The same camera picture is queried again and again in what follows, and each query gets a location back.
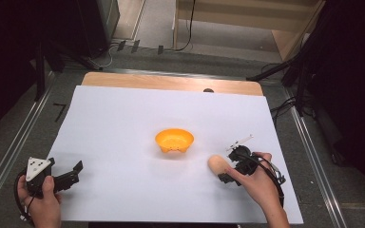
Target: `white paper sheet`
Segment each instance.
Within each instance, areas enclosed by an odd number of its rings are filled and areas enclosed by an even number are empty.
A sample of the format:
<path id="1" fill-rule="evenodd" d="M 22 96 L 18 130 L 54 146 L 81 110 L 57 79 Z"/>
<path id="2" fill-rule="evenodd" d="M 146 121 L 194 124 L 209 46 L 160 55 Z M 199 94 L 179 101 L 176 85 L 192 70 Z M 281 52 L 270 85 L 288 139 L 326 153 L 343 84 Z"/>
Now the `white paper sheet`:
<path id="1" fill-rule="evenodd" d="M 194 135 L 186 153 L 164 154 L 156 144 L 156 134 L 171 127 Z M 79 160 L 85 167 L 63 192 L 62 219 L 266 222 L 243 187 L 224 184 L 207 166 L 211 155 L 227 156 L 227 146 L 250 134 L 244 145 L 272 153 L 287 179 L 290 223 L 303 223 L 264 97 L 77 86 L 48 155 L 54 176 Z"/>

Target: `orange bowl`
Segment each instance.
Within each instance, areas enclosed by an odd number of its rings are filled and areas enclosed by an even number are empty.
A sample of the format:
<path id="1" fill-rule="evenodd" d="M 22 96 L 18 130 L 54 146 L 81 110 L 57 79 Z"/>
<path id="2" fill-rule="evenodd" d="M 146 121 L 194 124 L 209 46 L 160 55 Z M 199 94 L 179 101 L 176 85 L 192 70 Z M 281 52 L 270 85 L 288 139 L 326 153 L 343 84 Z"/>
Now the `orange bowl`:
<path id="1" fill-rule="evenodd" d="M 170 128 L 159 132 L 155 140 L 164 153 L 170 150 L 186 152 L 194 141 L 194 136 L 186 130 Z"/>

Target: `hand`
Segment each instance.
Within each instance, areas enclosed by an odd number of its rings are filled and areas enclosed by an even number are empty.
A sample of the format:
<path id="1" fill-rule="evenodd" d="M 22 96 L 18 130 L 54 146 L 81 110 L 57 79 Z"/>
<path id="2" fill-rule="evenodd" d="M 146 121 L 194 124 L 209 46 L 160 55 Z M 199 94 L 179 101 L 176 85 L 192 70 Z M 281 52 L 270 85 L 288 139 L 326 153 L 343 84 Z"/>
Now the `hand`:
<path id="1" fill-rule="evenodd" d="M 36 228 L 59 228 L 61 227 L 61 196 L 54 195 L 54 179 L 46 176 L 43 183 L 42 199 L 33 199 L 25 188 L 26 176 L 23 175 L 17 182 L 17 192 L 20 201 L 29 205 L 29 213 Z"/>
<path id="2" fill-rule="evenodd" d="M 269 153 L 255 152 L 255 155 L 270 161 Z M 267 161 L 261 161 L 263 166 L 269 167 Z M 289 227 L 286 212 L 280 206 L 277 187 L 261 167 L 250 176 L 244 176 L 232 167 L 227 167 L 225 172 L 238 181 L 248 192 L 251 198 L 262 208 L 270 227 Z"/>

